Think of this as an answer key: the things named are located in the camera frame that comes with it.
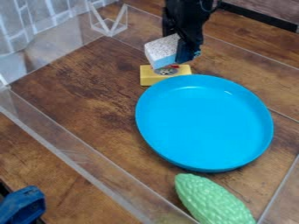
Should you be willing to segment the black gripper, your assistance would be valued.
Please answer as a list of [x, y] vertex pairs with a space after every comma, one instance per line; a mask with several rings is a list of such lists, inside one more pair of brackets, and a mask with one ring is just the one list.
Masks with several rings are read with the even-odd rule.
[[164, 0], [163, 36], [179, 34], [175, 63], [201, 55], [203, 26], [215, 11], [213, 0]]

